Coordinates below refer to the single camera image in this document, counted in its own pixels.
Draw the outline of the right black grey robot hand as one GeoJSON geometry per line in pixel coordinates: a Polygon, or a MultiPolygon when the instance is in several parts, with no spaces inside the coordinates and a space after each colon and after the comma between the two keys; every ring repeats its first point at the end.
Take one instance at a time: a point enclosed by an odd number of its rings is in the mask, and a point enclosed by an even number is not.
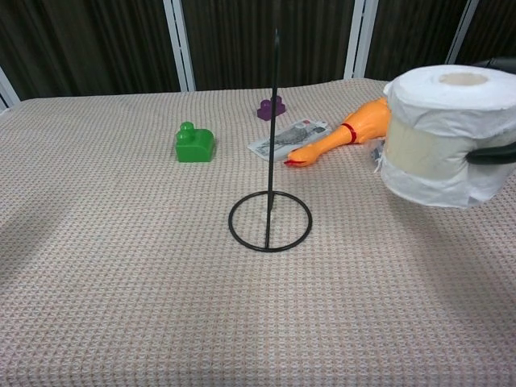
{"type": "MultiPolygon", "coordinates": [[[[474,67],[496,69],[502,72],[515,74],[514,56],[497,56],[488,60],[477,61],[472,64],[474,67]]],[[[479,148],[470,151],[466,155],[466,161],[475,165],[504,165],[515,162],[515,142],[504,146],[479,148]]]]}

